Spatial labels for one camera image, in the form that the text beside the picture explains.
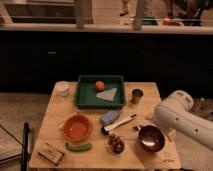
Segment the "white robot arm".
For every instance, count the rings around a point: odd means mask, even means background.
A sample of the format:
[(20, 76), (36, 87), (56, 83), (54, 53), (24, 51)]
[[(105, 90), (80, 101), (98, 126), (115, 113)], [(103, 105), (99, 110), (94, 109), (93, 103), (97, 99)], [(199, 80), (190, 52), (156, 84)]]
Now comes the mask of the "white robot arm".
[(190, 113), (193, 105), (187, 92), (176, 90), (156, 105), (152, 121), (162, 129), (176, 129), (213, 150), (213, 122)]

